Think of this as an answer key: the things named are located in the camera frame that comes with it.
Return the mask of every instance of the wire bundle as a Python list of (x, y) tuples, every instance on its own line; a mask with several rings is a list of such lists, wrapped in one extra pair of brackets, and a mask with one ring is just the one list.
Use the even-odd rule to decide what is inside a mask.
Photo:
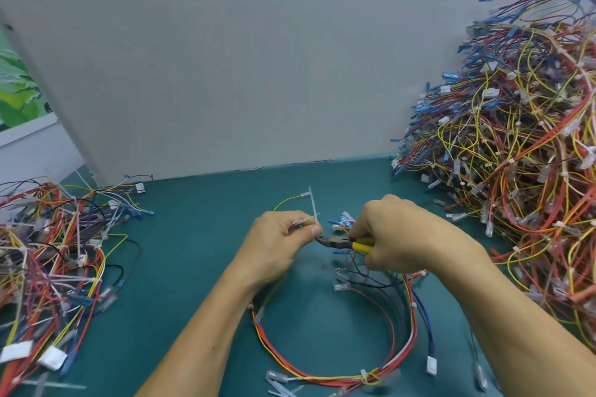
[(429, 170), (448, 217), (514, 243), (495, 262), (596, 348), (596, 0), (506, 1), (427, 84), (393, 172)]
[[(284, 202), (289, 201), (294, 198), (288, 198), (287, 200), (281, 202), (274, 210), (277, 210), (280, 205)], [(426, 272), (423, 271), (421, 273), (413, 274), (413, 275), (397, 275), (392, 276), (389, 275), (391, 283), (383, 284), (378, 280), (369, 276), (369, 271), (366, 273), (362, 273), (360, 267), (362, 265), (358, 265), (357, 258), (361, 257), (362, 254), (351, 252), (351, 262), (347, 265), (346, 268), (336, 269), (336, 276), (339, 280), (345, 281), (348, 283), (348, 289), (351, 292), (355, 292), (358, 295), (362, 296), (370, 303), (372, 303), (376, 309), (380, 310), (385, 318), (389, 322), (390, 330), (391, 330), (391, 349), (389, 355), (387, 356), (386, 362), (369, 372), (365, 372), (364, 370), (361, 371), (360, 374), (351, 375), (351, 376), (336, 376), (336, 377), (321, 377), (315, 376), (311, 374), (307, 374), (298, 368), (294, 367), (290, 364), (286, 359), (281, 356), (277, 350), (272, 346), (272, 344), (267, 339), (267, 336), (264, 332), (263, 325), (260, 321), (261, 316), (263, 314), (263, 309), (267, 302), (270, 300), (271, 296), (278, 290), (279, 286), (283, 282), (283, 279), (278, 281), (278, 283), (273, 287), (273, 289), (264, 297), (263, 302), (261, 303), (260, 309), (257, 311), (254, 305), (251, 307), (251, 317), (255, 324), (257, 337), (259, 341), (265, 348), (265, 350), (273, 357), (275, 362), (279, 364), (285, 371), (289, 372), (293, 377), (287, 378), (284, 377), (284, 381), (287, 380), (300, 380), (305, 383), (314, 383), (317, 385), (322, 386), (330, 386), (330, 387), (338, 387), (339, 390), (333, 393), (330, 397), (340, 397), (346, 395), (349, 392), (352, 392), (356, 388), (360, 386), (379, 386), (387, 383), (387, 379), (391, 380), (391, 375), (397, 371), (399, 364), (404, 360), (404, 358), (409, 354), (411, 349), (413, 348), (417, 334), (418, 334), (418, 326), (417, 326), (417, 315), (416, 315), (416, 308), (420, 308), (421, 314), (424, 318), (424, 322), (428, 327), (428, 338), (429, 338), (429, 356), (434, 358), (435, 355), (435, 344), (432, 338), (432, 333), (430, 330), (430, 320), (428, 319), (428, 315), (420, 301), (418, 295), (415, 294), (411, 287), (411, 283), (414, 279), (417, 279), (423, 275), (426, 275)], [(352, 280), (347, 279), (344, 273), (350, 273), (354, 275), (358, 275), (364, 280)], [(382, 293), (386, 301), (391, 306), (392, 312), (398, 319), (400, 317), (400, 310), (397, 308), (395, 303), (393, 302), (392, 298), (387, 294), (384, 289), (387, 288), (395, 288), (398, 293), (405, 294), (407, 306), (408, 306), (408, 324), (409, 324), (409, 337), (405, 342), (405, 345), (401, 348), (396, 346), (396, 330), (393, 325), (393, 320), (391, 315), (386, 311), (383, 306), (377, 302), (374, 296), (368, 295), (354, 286), (358, 286), (365, 289), (375, 289), (379, 293)]]
[[(0, 332), (8, 332), (0, 358), (9, 361), (0, 379), (0, 396), (29, 381), (40, 368), (60, 370), (64, 376), (93, 316), (115, 302), (125, 282), (124, 267), (107, 260), (130, 242), (138, 250), (134, 267), (141, 247), (110, 230), (130, 214), (152, 214), (131, 198), (145, 191), (144, 184), (128, 180), (101, 189), (34, 180), (1, 184), (0, 211), (8, 220), (0, 224), (0, 307), (13, 310), (14, 321), (0, 326)], [(19, 191), (27, 184), (35, 187)], [(65, 187), (82, 189), (82, 196), (72, 196)], [(117, 243), (104, 252), (102, 243), (113, 240)], [(110, 267), (119, 274), (106, 284), (104, 273)], [(15, 348), (20, 353), (7, 359), (8, 350)]]

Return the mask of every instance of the green work surface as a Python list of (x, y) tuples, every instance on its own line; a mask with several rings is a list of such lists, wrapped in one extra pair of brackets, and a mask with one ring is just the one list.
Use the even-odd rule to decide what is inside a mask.
[[(147, 183), (147, 192), (137, 201), (156, 214), (130, 220), (114, 230), (128, 233), (139, 242), (143, 256), (118, 301), (93, 319), (66, 377), (69, 383), (89, 388), (82, 392), (47, 389), (44, 395), (133, 395), (234, 257), (253, 220), (280, 201), (307, 191), (308, 186), (327, 233), (328, 219), (337, 219), (342, 211), (356, 216), (366, 201), (387, 193), (411, 199), (435, 213), (443, 210), (433, 198), (447, 198), (443, 191), (428, 191), (419, 174), (392, 177), (388, 159), (304, 164)], [(295, 199), (280, 208), (293, 209), (311, 213), (310, 199)], [(484, 226), (477, 219), (463, 220), (462, 226), (486, 247), (502, 246), (500, 240), (484, 236)], [(124, 244), (110, 259), (126, 268), (134, 255), (134, 246)], [(371, 370), (384, 363), (391, 345), (387, 324), (374, 306), (353, 292), (333, 291), (334, 268), (342, 263), (347, 263), (347, 256), (333, 254), (317, 243), (307, 245), (262, 321), (279, 353), (309, 374), (352, 375), (363, 368)], [(438, 375), (431, 377), (425, 372), (428, 340), (419, 317), (418, 340), (400, 366), (401, 378), (385, 389), (357, 390), (354, 395), (500, 395), (484, 358), (489, 391), (483, 394), (474, 386), (469, 326), (455, 299), (432, 275), (417, 282), (414, 289), (433, 327)], [(396, 329), (396, 338), (403, 343), (409, 335), (407, 327), (398, 325)], [(205, 341), (209, 338), (209, 333), (198, 335)], [(236, 333), (220, 395), (270, 395), (267, 391), (272, 387), (264, 380), (267, 370), (281, 371), (261, 347), (247, 314)], [(31, 395), (32, 387), (28, 388), (17, 393)], [(298, 397), (326, 397), (333, 391), (308, 385)]]

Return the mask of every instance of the leaf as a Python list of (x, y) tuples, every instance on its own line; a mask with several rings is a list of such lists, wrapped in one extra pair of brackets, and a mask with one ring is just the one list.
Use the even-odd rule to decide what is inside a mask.
[(23, 91), (17, 94), (10, 94), (9, 92), (0, 90), (0, 101), (10, 105), (13, 109), (19, 110), (33, 94), (35, 94), (34, 91)]
[(19, 110), (11, 107), (4, 101), (0, 101), (0, 119), (8, 127), (15, 127), (28, 121)]
[(37, 107), (37, 101), (31, 100), (26, 102), (26, 104), (21, 109), (21, 113), (27, 121), (31, 121), (39, 116), (39, 109)]
[(27, 70), (25, 63), (23, 63), (23, 61), (20, 58), (13, 58), (13, 57), (8, 57), (6, 55), (0, 55), (0, 60), (4, 60), (9, 65), (11, 65), (15, 68), (19, 68), (20, 70), (25, 71), (27, 74), (29, 74), (29, 71)]

